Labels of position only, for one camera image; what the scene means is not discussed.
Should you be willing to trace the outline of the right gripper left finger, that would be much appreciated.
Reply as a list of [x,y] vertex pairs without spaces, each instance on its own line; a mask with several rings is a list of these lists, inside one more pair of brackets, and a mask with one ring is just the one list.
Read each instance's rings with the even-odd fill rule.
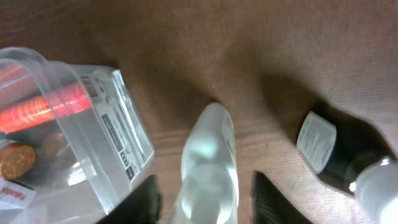
[[162,192],[156,175],[149,175],[114,210],[96,224],[156,224],[162,211]]

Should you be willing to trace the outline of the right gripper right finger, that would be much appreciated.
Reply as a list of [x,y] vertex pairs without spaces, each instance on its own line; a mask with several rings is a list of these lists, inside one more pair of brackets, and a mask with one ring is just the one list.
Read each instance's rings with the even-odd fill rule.
[[267,176],[258,170],[253,172],[251,198],[255,224],[312,224]]

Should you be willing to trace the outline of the white green medicine box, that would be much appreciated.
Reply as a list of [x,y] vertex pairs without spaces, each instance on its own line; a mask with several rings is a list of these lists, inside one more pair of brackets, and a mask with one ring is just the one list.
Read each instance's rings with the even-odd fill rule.
[[1,178],[1,210],[26,209],[36,191]]

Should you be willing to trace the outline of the orange tablet tube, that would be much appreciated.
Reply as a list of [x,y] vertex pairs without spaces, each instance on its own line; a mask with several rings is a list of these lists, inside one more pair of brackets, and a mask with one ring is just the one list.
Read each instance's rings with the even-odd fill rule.
[[[21,65],[1,65],[1,95],[12,90],[22,90],[32,84],[26,77],[28,70]],[[37,95],[1,110],[1,132],[14,133],[38,126],[57,117],[80,113],[91,108],[91,103],[82,85],[76,81],[49,94],[49,100]]]

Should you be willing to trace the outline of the black bottle white cap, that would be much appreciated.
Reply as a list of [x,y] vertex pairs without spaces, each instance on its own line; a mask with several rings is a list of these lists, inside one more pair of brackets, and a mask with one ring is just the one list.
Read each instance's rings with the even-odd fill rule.
[[397,159],[369,123],[312,110],[296,147],[322,182],[352,195],[378,223],[397,223]]

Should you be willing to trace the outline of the white spray bottle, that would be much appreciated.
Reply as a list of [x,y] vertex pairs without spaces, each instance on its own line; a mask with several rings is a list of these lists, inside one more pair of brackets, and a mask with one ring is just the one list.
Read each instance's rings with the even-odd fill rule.
[[193,126],[183,148],[181,178],[169,223],[237,223],[236,140],[221,103],[208,104]]

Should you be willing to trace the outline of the small amber jar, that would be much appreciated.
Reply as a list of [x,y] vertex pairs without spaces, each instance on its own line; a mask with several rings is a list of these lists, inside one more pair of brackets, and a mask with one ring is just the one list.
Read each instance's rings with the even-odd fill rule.
[[1,177],[15,180],[36,164],[49,164],[66,153],[69,143],[64,134],[54,133],[45,138],[39,147],[7,139],[1,135]]

